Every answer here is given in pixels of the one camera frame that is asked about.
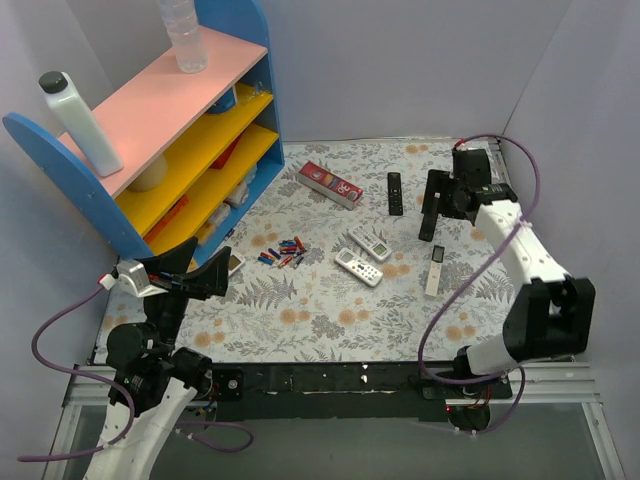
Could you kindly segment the black tv remote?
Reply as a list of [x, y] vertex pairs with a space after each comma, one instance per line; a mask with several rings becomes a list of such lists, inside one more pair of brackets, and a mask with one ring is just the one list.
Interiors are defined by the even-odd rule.
[[387, 174], [387, 195], [389, 215], [402, 216], [404, 214], [404, 210], [401, 174], [399, 172], [389, 172]]

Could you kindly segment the white packets on shelf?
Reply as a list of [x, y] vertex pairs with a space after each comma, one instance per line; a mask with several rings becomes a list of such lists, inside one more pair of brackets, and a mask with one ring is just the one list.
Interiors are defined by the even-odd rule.
[[246, 182], [239, 183], [222, 201], [216, 210], [206, 219], [196, 233], [198, 245], [204, 245], [221, 224], [229, 217], [231, 210], [241, 207], [249, 197], [249, 186]]

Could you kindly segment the white ac remote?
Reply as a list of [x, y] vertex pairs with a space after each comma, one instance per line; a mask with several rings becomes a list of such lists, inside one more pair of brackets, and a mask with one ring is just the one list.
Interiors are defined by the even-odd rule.
[[348, 235], [376, 261], [382, 262], [391, 254], [389, 246], [362, 226], [350, 227]]
[[335, 256], [335, 262], [369, 287], [376, 287], [383, 273], [348, 248], [343, 248]]

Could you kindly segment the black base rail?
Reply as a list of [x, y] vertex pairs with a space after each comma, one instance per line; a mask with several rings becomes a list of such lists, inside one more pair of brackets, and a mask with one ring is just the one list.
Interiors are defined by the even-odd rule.
[[408, 362], [294, 362], [216, 364], [187, 411], [200, 421], [399, 418], [423, 422], [449, 419], [446, 403], [484, 410], [487, 401], [507, 400], [506, 380], [487, 385], [437, 383]]

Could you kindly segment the blue white can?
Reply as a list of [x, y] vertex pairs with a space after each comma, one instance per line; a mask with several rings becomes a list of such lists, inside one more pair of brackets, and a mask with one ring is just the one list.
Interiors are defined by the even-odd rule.
[[236, 86], [233, 85], [212, 104], [206, 113], [210, 115], [220, 115], [232, 110], [236, 104], [237, 92]]

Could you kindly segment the slim white remote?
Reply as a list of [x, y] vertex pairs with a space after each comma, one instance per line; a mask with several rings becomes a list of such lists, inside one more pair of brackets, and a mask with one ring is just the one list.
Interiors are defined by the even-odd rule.
[[429, 297], [436, 297], [438, 295], [444, 253], [445, 248], [443, 246], [435, 245], [433, 247], [425, 286], [425, 294]]

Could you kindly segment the white ac remote lower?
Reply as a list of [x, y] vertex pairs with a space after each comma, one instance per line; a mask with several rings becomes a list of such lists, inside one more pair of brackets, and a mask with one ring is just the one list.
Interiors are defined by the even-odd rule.
[[369, 287], [376, 287], [383, 273], [348, 248], [343, 248], [335, 256], [335, 262]]

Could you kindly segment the white bottle black cap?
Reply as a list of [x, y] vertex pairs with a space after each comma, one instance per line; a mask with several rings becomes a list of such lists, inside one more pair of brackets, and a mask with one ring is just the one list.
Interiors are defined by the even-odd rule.
[[49, 71], [40, 76], [38, 84], [49, 109], [97, 174], [107, 177], [122, 170], [122, 160], [69, 75], [61, 71]]

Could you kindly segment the beige cylinder on shelf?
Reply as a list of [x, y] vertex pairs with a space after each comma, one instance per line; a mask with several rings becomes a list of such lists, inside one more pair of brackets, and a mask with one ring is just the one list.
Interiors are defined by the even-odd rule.
[[167, 160], [164, 155], [159, 155], [129, 184], [127, 190], [134, 193], [153, 190], [162, 183], [167, 171]]

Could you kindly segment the red toothpaste box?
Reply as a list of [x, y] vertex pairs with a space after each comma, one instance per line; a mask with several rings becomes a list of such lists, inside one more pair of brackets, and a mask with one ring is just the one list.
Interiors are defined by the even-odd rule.
[[349, 210], [354, 210], [362, 198], [360, 187], [310, 161], [296, 173], [296, 178], [301, 184]]

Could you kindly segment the pile of small batteries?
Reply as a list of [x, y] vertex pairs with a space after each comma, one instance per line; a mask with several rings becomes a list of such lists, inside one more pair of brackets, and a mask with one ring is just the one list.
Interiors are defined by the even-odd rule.
[[276, 266], [279, 269], [290, 267], [298, 269], [302, 264], [307, 252], [307, 246], [298, 236], [293, 239], [282, 240], [276, 248], [267, 248], [262, 251], [257, 260], [269, 266]]

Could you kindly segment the orange box on shelf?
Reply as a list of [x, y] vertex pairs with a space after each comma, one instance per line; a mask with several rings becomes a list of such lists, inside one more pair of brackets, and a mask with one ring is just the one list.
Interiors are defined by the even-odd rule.
[[182, 195], [174, 205], [156, 222], [156, 224], [144, 236], [146, 243], [153, 242], [169, 222], [189, 203], [186, 195]]

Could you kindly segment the floral table mat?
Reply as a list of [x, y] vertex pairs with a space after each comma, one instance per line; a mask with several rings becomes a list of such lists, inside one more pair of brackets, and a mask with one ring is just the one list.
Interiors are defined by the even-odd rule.
[[[193, 301], [177, 343], [218, 362], [449, 360], [502, 329], [516, 291], [492, 247], [464, 220], [442, 218], [438, 295], [425, 294], [433, 247], [419, 239], [428, 171], [451, 166], [448, 141], [288, 145], [285, 165], [235, 226], [228, 244], [246, 259], [227, 294]], [[349, 210], [301, 184], [308, 161], [363, 190]], [[388, 211], [387, 174], [401, 174], [402, 216]], [[362, 226], [391, 249], [378, 262], [349, 235]], [[298, 236], [298, 269], [257, 260]], [[383, 273], [369, 287], [335, 262], [348, 248]]]

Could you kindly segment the clear plastic water bottle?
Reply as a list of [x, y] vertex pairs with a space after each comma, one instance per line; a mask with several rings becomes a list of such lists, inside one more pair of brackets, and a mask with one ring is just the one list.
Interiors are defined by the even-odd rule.
[[193, 0], [158, 0], [157, 5], [170, 38], [177, 64], [184, 73], [198, 73], [208, 66]]

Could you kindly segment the blue pink yellow shelf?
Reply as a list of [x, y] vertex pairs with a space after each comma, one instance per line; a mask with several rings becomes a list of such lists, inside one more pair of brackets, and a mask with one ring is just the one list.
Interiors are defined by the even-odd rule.
[[[99, 104], [95, 117], [124, 167], [98, 177], [68, 135], [54, 136], [17, 113], [8, 134], [120, 256], [143, 258], [193, 236], [242, 181], [255, 201], [284, 164], [266, 17], [255, 1], [195, 5], [209, 63], [182, 72], [167, 51]], [[206, 111], [230, 87], [237, 104]], [[134, 193], [129, 184], [156, 157], [168, 163], [162, 183]], [[151, 243], [144, 236], [182, 196], [189, 203]]]

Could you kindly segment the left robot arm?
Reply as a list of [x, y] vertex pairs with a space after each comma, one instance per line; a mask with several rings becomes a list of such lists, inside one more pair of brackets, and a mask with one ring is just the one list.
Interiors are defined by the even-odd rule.
[[142, 300], [145, 319], [108, 335], [106, 363], [115, 371], [114, 384], [88, 479], [149, 478], [184, 408], [212, 390], [211, 359], [176, 341], [190, 301], [226, 294], [231, 249], [219, 249], [191, 270], [197, 245], [192, 237], [114, 268], [111, 282]]

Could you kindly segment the white ac remote upper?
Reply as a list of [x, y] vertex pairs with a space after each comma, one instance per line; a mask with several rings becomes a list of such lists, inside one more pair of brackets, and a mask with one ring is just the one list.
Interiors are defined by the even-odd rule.
[[391, 254], [389, 246], [362, 226], [350, 227], [348, 235], [376, 261], [382, 262]]

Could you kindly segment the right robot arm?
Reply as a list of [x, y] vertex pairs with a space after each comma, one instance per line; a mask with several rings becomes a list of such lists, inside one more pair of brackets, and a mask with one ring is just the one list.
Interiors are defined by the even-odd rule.
[[583, 353], [596, 290], [547, 252], [516, 193], [506, 183], [493, 182], [485, 150], [455, 146], [452, 160], [451, 170], [428, 173], [419, 237], [432, 240], [440, 217], [469, 221], [493, 247], [516, 291], [499, 334], [460, 349], [450, 371], [424, 372], [471, 398], [524, 363]]

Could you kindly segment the small white display remote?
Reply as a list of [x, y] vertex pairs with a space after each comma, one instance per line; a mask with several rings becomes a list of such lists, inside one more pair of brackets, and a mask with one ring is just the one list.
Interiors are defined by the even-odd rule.
[[245, 263], [246, 259], [243, 255], [239, 253], [232, 253], [228, 262], [228, 276], [233, 276], [244, 266]]

